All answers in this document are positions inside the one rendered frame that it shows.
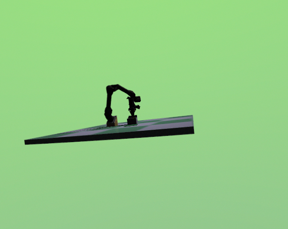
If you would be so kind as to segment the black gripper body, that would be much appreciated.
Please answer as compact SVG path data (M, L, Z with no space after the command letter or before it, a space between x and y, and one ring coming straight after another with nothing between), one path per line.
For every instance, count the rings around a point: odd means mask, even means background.
M134 108L134 103L129 103L129 111L134 111L136 108Z

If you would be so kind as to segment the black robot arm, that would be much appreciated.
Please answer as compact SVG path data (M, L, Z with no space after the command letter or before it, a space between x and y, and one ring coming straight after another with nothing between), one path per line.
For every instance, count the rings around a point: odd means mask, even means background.
M133 91L128 90L128 89L122 87L119 84L108 85L107 89L106 89L106 92L107 92L107 104L106 104L105 113L104 113L104 116L107 119L107 122L112 122L114 120L114 117L111 115L112 114L111 96L112 96L113 92L115 92L118 89L123 91L123 92L125 92L126 94L128 94L130 96L130 97L129 96L127 97L129 103L134 103L134 102L140 102L141 101L140 96L135 96L136 94ZM134 108L140 109L140 106L134 104Z

